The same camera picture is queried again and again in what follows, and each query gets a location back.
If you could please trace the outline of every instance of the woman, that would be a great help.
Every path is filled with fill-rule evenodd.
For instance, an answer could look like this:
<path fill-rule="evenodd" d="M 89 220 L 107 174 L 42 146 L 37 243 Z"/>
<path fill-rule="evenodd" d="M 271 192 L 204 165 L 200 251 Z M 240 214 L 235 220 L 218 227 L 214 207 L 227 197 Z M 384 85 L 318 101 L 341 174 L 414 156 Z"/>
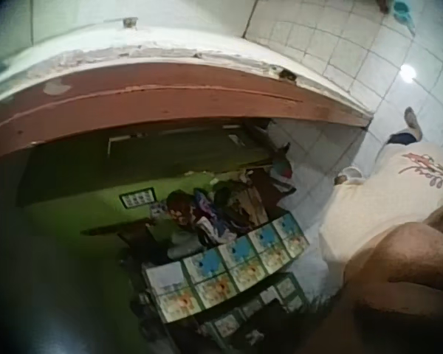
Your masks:
<path fill-rule="evenodd" d="M 394 228 L 424 221 L 443 206 L 443 152 L 422 140 L 412 108 L 408 128 L 390 137 L 364 179 L 347 168 L 326 207 L 320 246 L 329 270 L 346 282 L 362 267 L 374 247 Z"/>

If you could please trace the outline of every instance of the white tile wall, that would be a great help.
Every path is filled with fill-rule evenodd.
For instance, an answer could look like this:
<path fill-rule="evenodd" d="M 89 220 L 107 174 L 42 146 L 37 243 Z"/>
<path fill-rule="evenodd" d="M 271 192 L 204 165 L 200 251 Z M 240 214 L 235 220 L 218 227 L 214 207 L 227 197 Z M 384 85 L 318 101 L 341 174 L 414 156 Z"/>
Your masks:
<path fill-rule="evenodd" d="M 415 36 L 392 14 L 383 15 L 375 0 L 294 0 L 291 12 L 285 0 L 263 2 L 272 4 L 270 21 L 280 21 L 281 12 L 280 18 L 291 18 L 293 24 L 287 46 L 279 52 L 297 56 L 376 112 L 368 131 L 309 122 L 279 124 L 284 133 L 277 133 L 277 139 L 298 144 L 289 152 L 298 192 L 284 206 L 309 230 L 312 242 L 291 269 L 310 296 L 325 294 L 334 287 L 327 285 L 318 231 L 310 226 L 321 217 L 336 173 L 351 164 L 365 176 L 373 173 L 388 137 L 406 128 L 408 106 L 417 114 L 424 139 L 443 147 L 443 0 L 409 1 Z M 405 81 L 399 73 L 403 64 L 415 69 L 413 80 Z"/>
<path fill-rule="evenodd" d="M 442 61 L 418 43 L 412 44 L 404 64 L 415 68 L 416 81 L 427 91 L 433 88 L 443 67 Z"/>
<path fill-rule="evenodd" d="M 346 39 L 340 39 L 333 51 L 330 64 L 355 77 L 368 51 Z"/>
<path fill-rule="evenodd" d="M 410 39 L 392 29 L 381 26 L 371 51 L 399 68 L 403 64 L 410 46 Z"/>
<path fill-rule="evenodd" d="M 380 25 L 378 23 L 352 13 L 341 36 L 363 48 L 369 49 L 379 32 L 379 28 Z"/>
<path fill-rule="evenodd" d="M 324 61 L 328 61 L 332 56 L 337 42 L 338 37 L 335 35 L 316 29 L 306 52 Z"/>
<path fill-rule="evenodd" d="M 349 13 L 345 11 L 337 10 L 333 7 L 325 7 L 317 28 L 333 35 L 340 35 L 345 28 L 348 17 Z"/>
<path fill-rule="evenodd" d="M 384 97 L 398 71 L 396 67 L 385 59 L 373 52 L 369 52 L 363 66 L 361 66 L 357 79 L 379 96 Z"/>
<path fill-rule="evenodd" d="M 336 83 L 343 90 L 348 91 L 349 86 L 353 83 L 353 77 L 335 68 L 332 65 L 328 65 L 323 72 L 323 76 Z"/>
<path fill-rule="evenodd" d="M 294 24 L 287 41 L 287 46 L 305 51 L 310 44 L 314 30 L 310 27 Z"/>

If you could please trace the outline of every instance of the green wall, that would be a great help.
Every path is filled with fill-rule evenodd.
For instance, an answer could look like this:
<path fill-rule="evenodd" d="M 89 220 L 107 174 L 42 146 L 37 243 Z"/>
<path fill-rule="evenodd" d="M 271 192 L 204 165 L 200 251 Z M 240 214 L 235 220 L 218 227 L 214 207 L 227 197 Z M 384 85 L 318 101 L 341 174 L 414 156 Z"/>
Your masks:
<path fill-rule="evenodd" d="M 13 353 L 150 353 L 115 259 L 67 247 L 15 206 L 26 161 L 0 159 L 0 327 Z"/>
<path fill-rule="evenodd" d="M 217 175 L 228 179 L 232 173 Z M 134 221 L 149 216 L 149 206 L 125 209 L 119 195 L 153 187 L 158 200 L 167 198 L 174 190 L 193 192 L 195 187 L 210 189 L 210 173 L 194 173 L 181 178 L 146 181 L 104 190 L 96 190 L 65 198 L 30 204 L 24 208 L 30 220 L 48 234 L 53 234 L 68 247 L 88 254 L 114 254 L 123 242 L 114 235 L 85 236 L 83 230 Z M 167 238 L 176 229 L 172 221 L 159 223 L 151 231 L 156 239 Z"/>

